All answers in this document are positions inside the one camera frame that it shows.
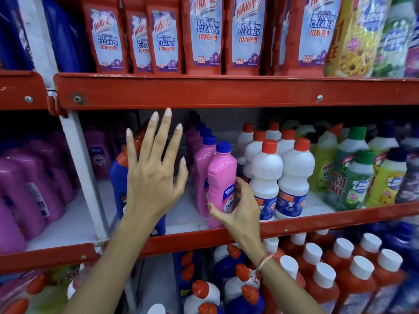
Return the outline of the person's right hand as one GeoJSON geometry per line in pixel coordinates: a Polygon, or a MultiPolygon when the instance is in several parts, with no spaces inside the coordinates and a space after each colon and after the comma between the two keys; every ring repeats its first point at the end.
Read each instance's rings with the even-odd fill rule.
{"type": "Polygon", "coordinates": [[[231,212],[231,223],[222,223],[244,253],[251,247],[264,244],[260,236],[260,209],[250,185],[236,177],[239,190],[238,206],[231,212]]]}

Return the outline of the person's left hand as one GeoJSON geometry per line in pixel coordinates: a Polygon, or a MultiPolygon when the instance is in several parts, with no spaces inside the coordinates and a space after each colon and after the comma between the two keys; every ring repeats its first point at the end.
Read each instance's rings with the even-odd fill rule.
{"type": "Polygon", "coordinates": [[[151,159],[154,128],[150,117],[138,155],[139,175],[127,175],[127,204],[124,216],[161,218],[180,199],[174,195],[174,169],[183,126],[179,123],[175,127],[162,159],[157,162],[151,159]]]}

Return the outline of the pink cleaner bottle blue cap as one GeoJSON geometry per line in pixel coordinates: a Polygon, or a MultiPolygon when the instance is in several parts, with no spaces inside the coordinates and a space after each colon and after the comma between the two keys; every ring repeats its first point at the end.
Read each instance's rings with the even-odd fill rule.
{"type": "Polygon", "coordinates": [[[224,213],[231,213],[234,208],[236,171],[237,160],[231,154],[230,142],[217,142],[216,154],[207,170],[207,202],[224,213]]]}

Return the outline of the person's right forearm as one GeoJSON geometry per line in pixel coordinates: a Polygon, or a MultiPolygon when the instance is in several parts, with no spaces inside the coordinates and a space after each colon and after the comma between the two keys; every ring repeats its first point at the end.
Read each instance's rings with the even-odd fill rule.
{"type": "Polygon", "coordinates": [[[324,309],[270,256],[260,244],[246,255],[257,266],[283,314],[326,314],[324,309]]]}

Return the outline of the person's left forearm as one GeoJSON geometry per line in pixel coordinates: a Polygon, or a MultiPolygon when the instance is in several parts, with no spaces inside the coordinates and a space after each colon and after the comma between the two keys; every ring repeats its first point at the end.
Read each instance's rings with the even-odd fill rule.
{"type": "Polygon", "coordinates": [[[62,314],[114,314],[133,266],[160,217],[124,216],[62,314]]]}

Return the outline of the row of pink bottles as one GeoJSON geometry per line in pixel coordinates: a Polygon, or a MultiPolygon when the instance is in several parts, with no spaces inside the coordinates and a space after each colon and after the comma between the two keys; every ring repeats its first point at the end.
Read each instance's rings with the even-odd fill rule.
{"type": "Polygon", "coordinates": [[[186,132],[187,164],[195,190],[197,211],[200,216],[207,218],[208,166],[215,155],[217,139],[196,111],[191,111],[189,117],[191,124],[186,132]]]}

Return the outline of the blue bottle orange cap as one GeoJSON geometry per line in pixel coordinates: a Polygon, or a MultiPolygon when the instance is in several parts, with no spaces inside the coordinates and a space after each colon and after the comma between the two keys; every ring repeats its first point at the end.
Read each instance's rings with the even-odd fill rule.
{"type": "MultiPolygon", "coordinates": [[[[134,136],[134,143],[137,155],[144,139],[145,132],[147,130],[149,120],[147,120],[139,129],[137,134],[134,136]]],[[[110,171],[109,178],[113,187],[114,199],[117,207],[118,219],[121,220],[126,208],[127,202],[127,174],[128,174],[128,156],[127,146],[123,146],[121,153],[113,161],[110,171]]],[[[150,237],[162,236],[166,233],[166,222],[165,215],[157,222],[150,237]]]]}

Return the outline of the white shelf board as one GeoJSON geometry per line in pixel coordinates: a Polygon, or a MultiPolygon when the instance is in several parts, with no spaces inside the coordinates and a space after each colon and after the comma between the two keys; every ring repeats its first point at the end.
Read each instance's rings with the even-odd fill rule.
{"type": "Polygon", "coordinates": [[[81,189],[66,205],[64,215],[47,226],[38,237],[28,242],[27,252],[77,244],[96,243],[96,230],[81,189]]]}
{"type": "MultiPolygon", "coordinates": [[[[110,180],[99,181],[97,186],[109,225],[109,231],[113,234],[119,221],[113,187],[110,180]]],[[[334,213],[334,210],[323,202],[320,195],[309,192],[301,216],[316,216],[328,213],[334,213]]],[[[184,194],[165,215],[165,234],[170,235],[208,229],[207,218],[200,216],[197,211],[195,189],[190,179],[188,179],[184,194]]]]}

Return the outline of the magenta bottle dark label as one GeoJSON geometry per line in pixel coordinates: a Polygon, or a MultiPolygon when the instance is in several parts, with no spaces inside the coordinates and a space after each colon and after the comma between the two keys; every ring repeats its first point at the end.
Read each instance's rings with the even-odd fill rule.
{"type": "Polygon", "coordinates": [[[107,132],[90,124],[83,134],[95,177],[99,180],[108,179],[113,161],[113,149],[107,132]]]}

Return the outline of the white metal shelf upright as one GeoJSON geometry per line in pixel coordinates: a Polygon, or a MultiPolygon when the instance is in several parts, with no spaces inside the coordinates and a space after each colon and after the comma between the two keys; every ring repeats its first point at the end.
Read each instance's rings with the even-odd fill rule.
{"type": "Polygon", "coordinates": [[[52,115],[59,116],[76,167],[81,189],[95,229],[93,244],[96,247],[103,247],[110,238],[109,225],[78,113],[67,111],[65,116],[65,110],[59,104],[58,88],[53,80],[53,77],[59,71],[42,0],[17,0],[17,2],[35,71],[40,74],[44,82],[47,92],[46,101],[52,103],[50,109],[52,115]]]}

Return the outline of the group of blue orange-capped bottles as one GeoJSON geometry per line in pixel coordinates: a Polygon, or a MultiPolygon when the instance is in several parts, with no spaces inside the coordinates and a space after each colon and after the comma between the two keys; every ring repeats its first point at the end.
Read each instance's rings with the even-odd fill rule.
{"type": "Polygon", "coordinates": [[[238,244],[172,254],[181,314],[263,314],[260,279],[238,244]]]}

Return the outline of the red metal shelf beam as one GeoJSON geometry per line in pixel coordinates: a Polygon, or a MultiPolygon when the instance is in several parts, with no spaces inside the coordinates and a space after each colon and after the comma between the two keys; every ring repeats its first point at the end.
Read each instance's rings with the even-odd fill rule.
{"type": "Polygon", "coordinates": [[[61,265],[95,261],[100,257],[91,243],[0,254],[0,274],[20,273],[61,265]]]}
{"type": "MultiPolygon", "coordinates": [[[[262,223],[260,225],[260,237],[280,237],[323,229],[343,228],[418,214],[419,202],[411,202],[378,208],[298,217],[296,219],[262,223]]],[[[149,238],[139,257],[146,258],[158,254],[209,248],[234,242],[235,240],[226,228],[166,234],[149,238]]]]}
{"type": "Polygon", "coordinates": [[[0,111],[47,110],[47,97],[39,73],[0,70],[0,111]]]}
{"type": "Polygon", "coordinates": [[[66,110],[419,105],[419,79],[57,73],[66,110]]]}

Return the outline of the group of white red-capped bottles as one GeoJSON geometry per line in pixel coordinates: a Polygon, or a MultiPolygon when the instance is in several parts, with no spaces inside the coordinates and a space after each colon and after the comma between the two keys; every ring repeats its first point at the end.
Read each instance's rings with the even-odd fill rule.
{"type": "Polygon", "coordinates": [[[254,196],[250,202],[258,207],[260,222],[302,214],[315,167],[310,146],[308,138],[295,138],[293,130],[285,130],[279,141],[258,130],[244,147],[242,179],[254,196]]]}

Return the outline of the row of red refill pouches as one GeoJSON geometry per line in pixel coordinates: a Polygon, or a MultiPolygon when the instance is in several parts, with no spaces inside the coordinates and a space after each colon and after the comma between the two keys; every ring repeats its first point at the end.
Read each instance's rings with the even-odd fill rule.
{"type": "Polygon", "coordinates": [[[341,0],[82,0],[99,72],[321,77],[341,0]]]}

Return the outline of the group of purple-pink bottles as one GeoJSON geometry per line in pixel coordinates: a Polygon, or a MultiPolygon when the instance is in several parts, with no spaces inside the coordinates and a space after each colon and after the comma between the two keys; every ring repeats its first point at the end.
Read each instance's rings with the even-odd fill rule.
{"type": "Polygon", "coordinates": [[[0,254],[20,253],[76,198],[64,133],[0,137],[0,254]]]}

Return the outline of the lime green bottle red cap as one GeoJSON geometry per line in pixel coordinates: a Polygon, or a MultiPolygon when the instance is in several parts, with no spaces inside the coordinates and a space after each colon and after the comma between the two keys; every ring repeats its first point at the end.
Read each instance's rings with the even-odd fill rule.
{"type": "Polygon", "coordinates": [[[309,190],[314,193],[323,193],[328,189],[329,178],[333,171],[333,163],[339,145],[338,136],[342,127],[343,123],[338,123],[318,138],[314,153],[315,167],[313,174],[308,179],[309,190]]]}

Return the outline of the blue refill pouch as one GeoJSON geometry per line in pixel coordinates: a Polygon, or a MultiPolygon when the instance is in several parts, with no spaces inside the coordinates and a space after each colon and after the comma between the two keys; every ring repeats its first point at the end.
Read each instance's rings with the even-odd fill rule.
{"type": "Polygon", "coordinates": [[[59,72],[95,73],[81,0],[42,0],[59,72]]]}
{"type": "Polygon", "coordinates": [[[0,0],[0,69],[35,70],[18,0],[0,0]]]}

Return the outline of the group of red white-capped bottles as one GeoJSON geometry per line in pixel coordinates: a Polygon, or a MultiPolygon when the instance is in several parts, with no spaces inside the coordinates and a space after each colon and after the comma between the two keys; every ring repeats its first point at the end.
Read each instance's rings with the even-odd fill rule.
{"type": "Polygon", "coordinates": [[[364,232],[358,243],[331,232],[292,235],[280,248],[297,261],[306,291],[329,314],[391,314],[390,305],[406,279],[401,253],[388,246],[399,235],[364,232]]]}

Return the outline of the yellow bottle dark blue cap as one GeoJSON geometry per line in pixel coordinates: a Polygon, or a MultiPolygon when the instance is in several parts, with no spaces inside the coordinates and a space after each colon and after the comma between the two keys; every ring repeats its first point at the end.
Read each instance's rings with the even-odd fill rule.
{"type": "Polygon", "coordinates": [[[391,148],[379,166],[370,195],[365,203],[367,208],[393,205],[401,183],[407,172],[407,149],[391,148]]]}
{"type": "Polygon", "coordinates": [[[379,126],[377,135],[368,143],[369,148],[374,152],[375,169],[380,167],[390,149],[399,147],[395,133],[394,124],[386,122],[379,126]]]}

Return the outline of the light green bottle orange cap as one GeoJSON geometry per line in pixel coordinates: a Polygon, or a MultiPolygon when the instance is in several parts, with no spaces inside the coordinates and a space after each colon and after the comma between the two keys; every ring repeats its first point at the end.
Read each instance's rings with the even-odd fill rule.
{"type": "Polygon", "coordinates": [[[44,290],[30,299],[18,299],[0,314],[60,314],[67,304],[67,284],[54,285],[50,282],[44,290]]]}

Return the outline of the cluster of dark blue bottles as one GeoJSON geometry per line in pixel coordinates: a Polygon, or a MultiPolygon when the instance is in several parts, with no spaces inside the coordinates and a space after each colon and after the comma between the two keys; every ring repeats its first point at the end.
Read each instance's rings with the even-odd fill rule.
{"type": "Polygon", "coordinates": [[[419,311],[419,226],[405,221],[389,225],[380,233],[381,249],[392,250],[402,257],[401,269],[406,278],[396,288],[384,314],[414,314],[419,311]]]}

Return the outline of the purple bottle dark cap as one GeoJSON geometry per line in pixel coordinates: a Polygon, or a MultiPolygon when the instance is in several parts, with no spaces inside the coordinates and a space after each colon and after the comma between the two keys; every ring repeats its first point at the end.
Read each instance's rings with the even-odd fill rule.
{"type": "Polygon", "coordinates": [[[419,136],[405,138],[401,146],[407,151],[407,170],[395,203],[419,202],[419,136]]]}

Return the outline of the yellow floral cleaner bottle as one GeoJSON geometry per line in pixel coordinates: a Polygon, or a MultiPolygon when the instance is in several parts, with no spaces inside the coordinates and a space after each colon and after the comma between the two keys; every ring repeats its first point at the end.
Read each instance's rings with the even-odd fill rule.
{"type": "Polygon", "coordinates": [[[371,77],[391,2],[342,0],[325,62],[326,77],[371,77]]]}

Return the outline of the green white cleaner bottle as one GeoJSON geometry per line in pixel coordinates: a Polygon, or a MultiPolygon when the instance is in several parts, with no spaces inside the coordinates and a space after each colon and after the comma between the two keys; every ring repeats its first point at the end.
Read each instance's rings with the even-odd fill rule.
{"type": "Polygon", "coordinates": [[[403,78],[416,23],[415,0],[392,0],[377,50],[372,77],[403,78]]]}

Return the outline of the purple floral cleaner bottle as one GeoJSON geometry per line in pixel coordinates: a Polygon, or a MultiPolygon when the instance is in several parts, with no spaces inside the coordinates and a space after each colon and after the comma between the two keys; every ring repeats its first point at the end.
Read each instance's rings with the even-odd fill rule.
{"type": "Polygon", "coordinates": [[[416,15],[415,27],[406,57],[405,78],[419,78],[419,14],[416,15]]]}

